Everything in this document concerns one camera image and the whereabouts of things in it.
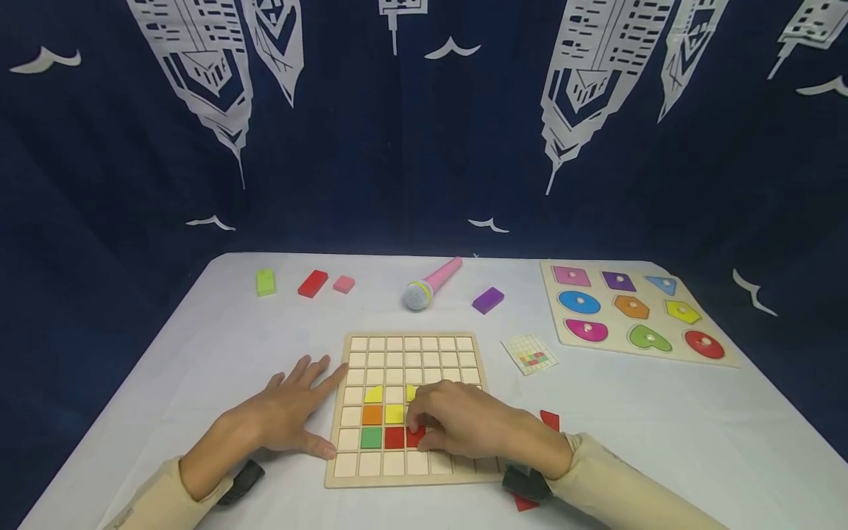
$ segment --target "beige sleeve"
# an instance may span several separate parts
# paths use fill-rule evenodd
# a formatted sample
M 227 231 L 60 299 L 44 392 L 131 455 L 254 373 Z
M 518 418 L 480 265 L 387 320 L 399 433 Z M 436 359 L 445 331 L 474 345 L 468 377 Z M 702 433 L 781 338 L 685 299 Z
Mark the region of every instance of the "beige sleeve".
M 103 530 L 192 530 L 232 488 L 224 478 L 205 499 L 189 496 L 180 478 L 180 459 L 167 460 L 136 491 L 130 503 Z
M 566 434 L 574 455 L 550 490 L 613 530 L 719 530 L 726 527 L 581 432 Z

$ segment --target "microphone head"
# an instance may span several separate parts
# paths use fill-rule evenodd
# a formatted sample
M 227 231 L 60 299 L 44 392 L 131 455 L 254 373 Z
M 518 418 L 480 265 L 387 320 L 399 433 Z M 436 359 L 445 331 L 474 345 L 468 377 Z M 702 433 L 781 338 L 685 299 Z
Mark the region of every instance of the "microphone head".
M 432 287 L 427 282 L 412 282 L 404 290 L 404 304 L 413 311 L 420 311 L 430 305 Z

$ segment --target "fabric backdrop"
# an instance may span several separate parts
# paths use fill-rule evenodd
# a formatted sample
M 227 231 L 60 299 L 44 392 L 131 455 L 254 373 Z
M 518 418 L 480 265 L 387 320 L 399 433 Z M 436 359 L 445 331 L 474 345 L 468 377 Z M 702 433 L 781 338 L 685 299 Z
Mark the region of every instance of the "fabric backdrop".
M 848 455 L 848 1 L 2 6 L 0 527 L 228 251 L 648 259 Z

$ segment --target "green block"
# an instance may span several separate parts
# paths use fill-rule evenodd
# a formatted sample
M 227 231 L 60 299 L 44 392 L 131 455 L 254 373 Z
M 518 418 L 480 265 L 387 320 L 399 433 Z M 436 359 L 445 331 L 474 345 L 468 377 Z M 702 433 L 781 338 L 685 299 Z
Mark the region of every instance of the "green block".
M 382 447 L 382 427 L 362 427 L 360 441 L 362 449 L 380 449 Z
M 276 293 L 276 282 L 274 282 L 274 270 L 262 269 L 256 272 L 256 295 L 268 296 Z

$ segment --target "red circle piece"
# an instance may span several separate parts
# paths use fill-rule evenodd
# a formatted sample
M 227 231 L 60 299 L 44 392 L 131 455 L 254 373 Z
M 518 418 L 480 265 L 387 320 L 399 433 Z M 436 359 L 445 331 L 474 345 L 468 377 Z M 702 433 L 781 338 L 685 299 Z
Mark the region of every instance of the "red circle piece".
M 708 359 L 721 359 L 724 357 L 724 348 L 715 338 L 706 333 L 689 330 L 683 334 L 683 340 L 690 348 Z

